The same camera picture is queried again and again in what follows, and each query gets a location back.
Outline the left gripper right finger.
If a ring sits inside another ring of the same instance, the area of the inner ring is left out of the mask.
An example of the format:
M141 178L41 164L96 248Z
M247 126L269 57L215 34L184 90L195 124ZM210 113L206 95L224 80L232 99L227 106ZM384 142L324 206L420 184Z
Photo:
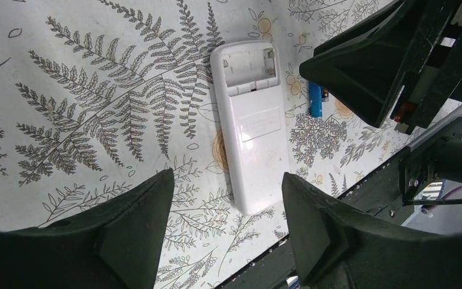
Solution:
M462 288L462 234L389 223L297 175L282 181L291 247L310 288Z

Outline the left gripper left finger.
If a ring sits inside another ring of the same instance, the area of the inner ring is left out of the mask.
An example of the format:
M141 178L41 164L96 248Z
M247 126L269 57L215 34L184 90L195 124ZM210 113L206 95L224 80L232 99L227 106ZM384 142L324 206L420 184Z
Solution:
M0 232L0 288L153 288L173 193L165 169L45 228Z

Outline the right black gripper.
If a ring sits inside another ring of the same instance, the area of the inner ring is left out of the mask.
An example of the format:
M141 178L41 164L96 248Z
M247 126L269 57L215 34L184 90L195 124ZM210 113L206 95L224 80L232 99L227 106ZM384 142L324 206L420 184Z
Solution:
M299 73L376 128L390 110L398 73L402 90L390 118L396 131L411 134L429 127L448 99L462 102L462 1L424 1L416 9L416 29L379 25L403 3L390 1L377 10L378 1L360 1L323 16L327 40Z

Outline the blue AA battery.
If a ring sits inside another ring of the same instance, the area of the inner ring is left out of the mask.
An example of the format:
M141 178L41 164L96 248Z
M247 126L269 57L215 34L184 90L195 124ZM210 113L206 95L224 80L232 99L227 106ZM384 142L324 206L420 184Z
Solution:
M322 96L322 88L313 82L309 82L309 110L312 117L322 117Z

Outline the white remote control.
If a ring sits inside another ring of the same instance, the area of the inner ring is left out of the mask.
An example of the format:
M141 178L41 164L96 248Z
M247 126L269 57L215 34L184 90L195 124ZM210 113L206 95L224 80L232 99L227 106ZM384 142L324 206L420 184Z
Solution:
M252 216L282 201L289 171L278 51L269 42L234 42L210 61L235 206Z

